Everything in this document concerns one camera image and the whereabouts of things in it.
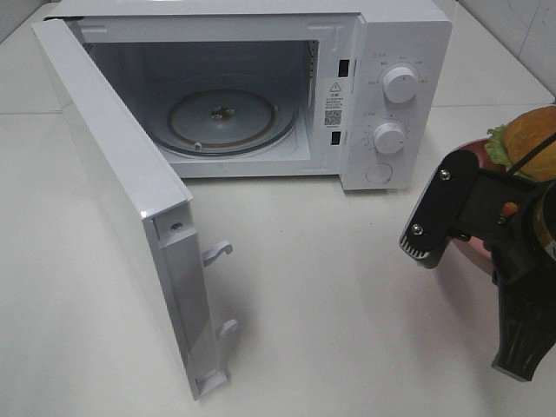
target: open microwave door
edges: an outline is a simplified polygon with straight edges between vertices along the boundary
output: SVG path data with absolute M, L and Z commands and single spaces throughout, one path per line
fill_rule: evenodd
M 218 336 L 237 323 L 215 333 L 203 268 L 231 246 L 200 252 L 192 195 L 69 25 L 52 19 L 33 30 L 100 210 L 179 352 L 196 399 L 227 379 Z

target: power level knob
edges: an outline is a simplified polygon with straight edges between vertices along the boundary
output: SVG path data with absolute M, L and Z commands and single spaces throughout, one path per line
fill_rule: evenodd
M 373 142 L 377 152 L 392 155 L 403 148 L 406 134 L 397 122 L 387 122 L 374 130 Z
M 382 78 L 382 88 L 392 103 L 405 103 L 417 94 L 417 74 L 409 67 L 395 67 Z

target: white microwave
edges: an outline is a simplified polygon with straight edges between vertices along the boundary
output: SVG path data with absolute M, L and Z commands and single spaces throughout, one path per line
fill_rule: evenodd
M 213 329 L 203 269 L 231 246 L 200 252 L 181 178 L 406 187 L 451 27 L 431 0 L 62 0 L 33 26 L 195 398 L 226 380 L 218 338 L 236 323 Z

